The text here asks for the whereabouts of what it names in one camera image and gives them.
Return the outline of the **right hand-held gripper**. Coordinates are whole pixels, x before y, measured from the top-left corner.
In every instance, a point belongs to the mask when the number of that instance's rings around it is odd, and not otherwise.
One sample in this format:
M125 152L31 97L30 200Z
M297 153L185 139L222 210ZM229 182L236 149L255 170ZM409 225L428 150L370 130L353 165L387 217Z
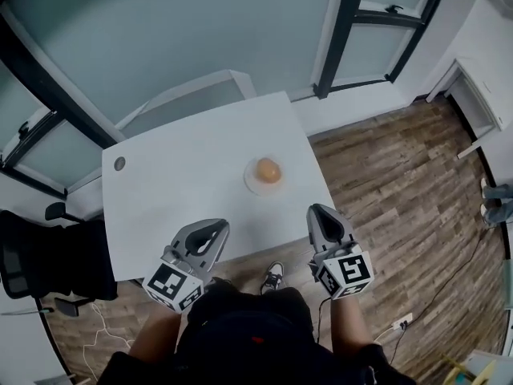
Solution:
M374 270L370 254L353 241L350 223L322 204L309 206L306 218L310 243L317 252L309 262L315 282L321 283L332 300L364 291L374 281Z

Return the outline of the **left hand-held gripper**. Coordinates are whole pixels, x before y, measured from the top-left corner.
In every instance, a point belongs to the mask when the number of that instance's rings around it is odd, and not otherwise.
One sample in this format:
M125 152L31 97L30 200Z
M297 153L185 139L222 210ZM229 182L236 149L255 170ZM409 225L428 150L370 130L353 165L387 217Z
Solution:
M151 299L184 312L205 293L212 267L222 253L230 225L225 219L205 219L185 225L143 280Z

